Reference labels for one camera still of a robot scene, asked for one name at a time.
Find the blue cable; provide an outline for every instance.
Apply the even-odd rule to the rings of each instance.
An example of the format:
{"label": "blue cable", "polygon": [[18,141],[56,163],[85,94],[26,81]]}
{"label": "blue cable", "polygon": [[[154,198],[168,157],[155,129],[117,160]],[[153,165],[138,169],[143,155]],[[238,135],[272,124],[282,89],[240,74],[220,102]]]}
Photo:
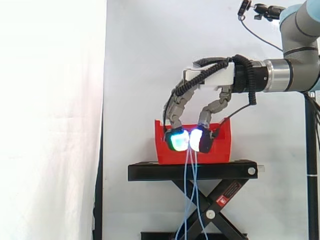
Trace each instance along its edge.
{"label": "blue cable", "polygon": [[205,230],[204,223],[202,222],[201,213],[200,213],[199,189],[198,189],[198,184],[197,184],[198,157],[197,157],[197,152],[196,151],[194,151],[194,163],[195,163],[195,173],[196,174],[193,176],[193,185],[195,186],[195,189],[196,189],[196,195],[195,195],[196,196],[196,210],[198,212],[199,222],[200,222],[200,225],[202,227],[202,231],[204,233],[205,239],[209,240],[208,239],[208,235],[207,235],[206,230]]}
{"label": "blue cable", "polygon": [[[190,162],[191,162],[191,168],[192,168],[192,174],[193,174],[193,188],[192,188],[192,194],[191,194],[191,198],[189,201],[189,204],[187,206],[187,200],[188,200],[188,196],[187,196],[187,166],[188,166],[188,159],[189,159],[189,155],[190,155]],[[178,234],[182,228],[182,225],[184,223],[184,240],[187,240],[187,215],[189,213],[190,207],[192,205],[192,200],[194,199],[194,193],[196,191],[196,209],[197,209],[197,214],[198,214],[198,218],[199,218],[199,222],[200,225],[202,227],[202,231],[204,233],[205,239],[209,240],[208,235],[205,231],[205,226],[204,223],[202,221],[201,218],[201,213],[200,213],[200,204],[199,204],[199,189],[198,189],[198,184],[197,184],[197,175],[198,175],[198,157],[197,157],[197,152],[194,152],[194,161],[195,161],[195,166],[194,166],[194,161],[193,161],[193,156],[192,156],[192,151],[190,148],[188,148],[187,152],[186,152],[186,158],[185,158],[185,163],[184,163],[184,175],[183,175],[183,188],[184,188],[184,196],[186,199],[186,208],[184,211],[184,219],[182,224],[180,225],[178,231],[175,234],[175,238],[174,240],[178,240]]]}
{"label": "blue cable", "polygon": [[[185,163],[184,163],[184,174],[183,174],[183,184],[184,184],[184,196],[185,196],[185,200],[187,202],[188,200],[188,196],[187,196],[187,166],[188,166],[188,158],[189,158],[189,151],[190,151],[190,148],[187,150],[187,153],[186,153],[186,158],[185,158]],[[194,161],[191,159],[191,167],[192,167],[192,173],[193,173],[193,176],[195,175],[195,168],[194,168]],[[192,194],[191,194],[191,200],[189,201],[189,204],[187,206],[186,204],[186,208],[184,209],[184,218],[183,218],[183,222],[181,223],[178,231],[176,232],[175,234],[175,238],[174,240],[178,240],[178,234],[180,233],[180,230],[184,224],[184,239],[186,240],[187,239],[187,216],[188,216],[188,213],[190,211],[190,208],[191,208],[191,205],[192,205],[192,200],[194,199],[194,196],[195,196],[195,191],[196,191],[196,186],[193,185],[193,188],[192,188]]]}

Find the green light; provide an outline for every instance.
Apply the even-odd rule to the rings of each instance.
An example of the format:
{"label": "green light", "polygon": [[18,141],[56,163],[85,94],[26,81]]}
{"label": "green light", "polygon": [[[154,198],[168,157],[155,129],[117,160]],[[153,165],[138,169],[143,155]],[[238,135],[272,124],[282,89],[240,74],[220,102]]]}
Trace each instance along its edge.
{"label": "green light", "polygon": [[188,149],[189,133],[184,130],[182,133],[176,133],[170,137],[174,150],[181,152]]}

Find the black table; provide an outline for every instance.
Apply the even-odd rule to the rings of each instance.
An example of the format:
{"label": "black table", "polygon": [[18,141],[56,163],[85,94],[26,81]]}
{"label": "black table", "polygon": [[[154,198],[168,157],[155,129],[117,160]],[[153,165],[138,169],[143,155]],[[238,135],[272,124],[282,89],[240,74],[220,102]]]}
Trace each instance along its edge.
{"label": "black table", "polygon": [[[159,165],[157,162],[139,162],[128,166],[129,181],[172,181],[184,192],[185,165]],[[229,163],[198,164],[197,180],[221,180],[205,196],[199,191],[199,210],[204,227],[213,223],[221,233],[208,233],[209,240],[247,240],[247,234],[241,233],[222,213],[221,210],[247,183],[258,178],[258,165],[254,161],[238,160]],[[190,199],[194,184],[192,166],[187,166],[186,191]],[[194,194],[192,202],[196,205]],[[205,240],[197,210],[187,219],[187,239]],[[185,227],[182,226],[178,239],[184,240]],[[176,232],[141,232],[141,240],[172,240]]]}

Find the warning label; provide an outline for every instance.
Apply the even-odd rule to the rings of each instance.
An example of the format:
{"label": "warning label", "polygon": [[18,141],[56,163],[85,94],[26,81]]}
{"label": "warning label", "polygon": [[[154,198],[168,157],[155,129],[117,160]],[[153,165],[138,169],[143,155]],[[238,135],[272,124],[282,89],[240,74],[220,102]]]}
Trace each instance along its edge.
{"label": "warning label", "polygon": [[242,185],[239,182],[234,181],[225,190],[225,192],[218,197],[216,203],[223,208],[233,198],[233,196],[236,195],[236,193],[241,189],[241,187]]}

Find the white wall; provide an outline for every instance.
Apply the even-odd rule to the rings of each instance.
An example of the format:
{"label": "white wall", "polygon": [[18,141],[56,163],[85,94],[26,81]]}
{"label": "white wall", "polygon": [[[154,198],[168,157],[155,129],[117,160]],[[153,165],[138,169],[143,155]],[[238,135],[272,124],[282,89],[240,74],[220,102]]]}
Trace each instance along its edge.
{"label": "white wall", "polygon": [[[287,7],[300,0],[264,0]],[[240,0],[109,0],[104,100],[104,239],[138,240],[140,231],[175,231],[184,196],[171,182],[127,182],[127,166],[157,159],[154,119],[181,79],[202,57],[242,54],[251,59],[281,53],[246,32],[237,19]],[[246,24],[281,46],[278,26]],[[217,93],[196,92],[182,117],[196,123]],[[247,104],[234,94],[224,116]],[[265,165],[223,210],[251,240],[307,239],[304,100],[299,93],[258,93],[257,106],[232,118],[232,160]],[[212,181],[200,182],[208,192]]]}

